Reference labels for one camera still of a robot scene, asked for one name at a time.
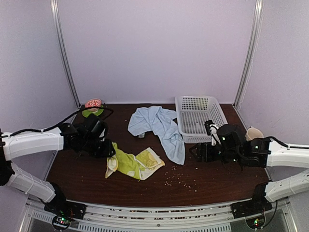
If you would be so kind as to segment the green patterned towel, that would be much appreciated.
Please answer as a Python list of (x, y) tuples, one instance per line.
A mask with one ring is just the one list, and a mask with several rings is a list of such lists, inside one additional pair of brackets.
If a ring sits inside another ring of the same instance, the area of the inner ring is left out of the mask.
[(107, 158), (106, 178), (118, 171), (137, 180), (146, 180), (165, 166), (164, 161), (151, 148), (133, 155), (119, 149), (117, 143), (112, 143), (112, 145), (115, 155)]

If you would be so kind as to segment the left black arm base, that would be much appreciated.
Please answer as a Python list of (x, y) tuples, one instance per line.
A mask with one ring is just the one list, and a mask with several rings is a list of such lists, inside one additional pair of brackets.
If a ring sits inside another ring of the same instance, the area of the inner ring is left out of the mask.
[(52, 212), (57, 216), (67, 219), (83, 219), (86, 205), (67, 201), (60, 186), (53, 182), (50, 182), (50, 184), (55, 190), (55, 197), (50, 202), (42, 201), (45, 205), (45, 211)]

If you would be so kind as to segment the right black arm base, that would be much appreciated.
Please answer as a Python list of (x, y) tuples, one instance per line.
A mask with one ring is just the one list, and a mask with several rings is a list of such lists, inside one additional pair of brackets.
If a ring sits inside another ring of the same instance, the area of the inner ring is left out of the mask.
[(231, 204), (234, 219), (263, 213), (272, 209), (272, 203), (265, 196), (267, 183), (258, 184), (250, 200)]

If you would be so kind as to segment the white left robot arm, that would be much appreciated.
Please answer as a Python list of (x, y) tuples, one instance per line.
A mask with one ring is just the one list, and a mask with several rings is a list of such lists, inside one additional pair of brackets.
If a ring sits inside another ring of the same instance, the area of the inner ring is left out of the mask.
[(25, 194), (41, 199), (60, 215), (70, 207), (61, 189), (20, 169), (13, 159), (46, 151), (73, 150), (86, 152), (95, 158), (109, 158), (115, 154), (111, 140), (106, 138), (108, 125), (91, 114), (84, 122), (60, 123), (43, 130), (24, 129), (0, 136), (0, 184), (11, 186)]

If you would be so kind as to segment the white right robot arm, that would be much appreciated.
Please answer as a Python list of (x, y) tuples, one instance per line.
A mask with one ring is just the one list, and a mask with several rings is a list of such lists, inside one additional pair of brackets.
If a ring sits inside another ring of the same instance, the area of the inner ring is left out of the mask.
[(309, 147), (287, 144), (273, 136), (254, 136), (243, 133), (237, 125), (224, 124), (218, 127), (211, 120), (205, 122), (210, 142), (197, 143), (189, 152), (197, 161), (228, 163), (237, 162), (244, 167), (290, 166), (304, 168), (294, 176), (255, 187), (248, 210), (258, 213), (266, 203), (296, 195), (309, 189)]

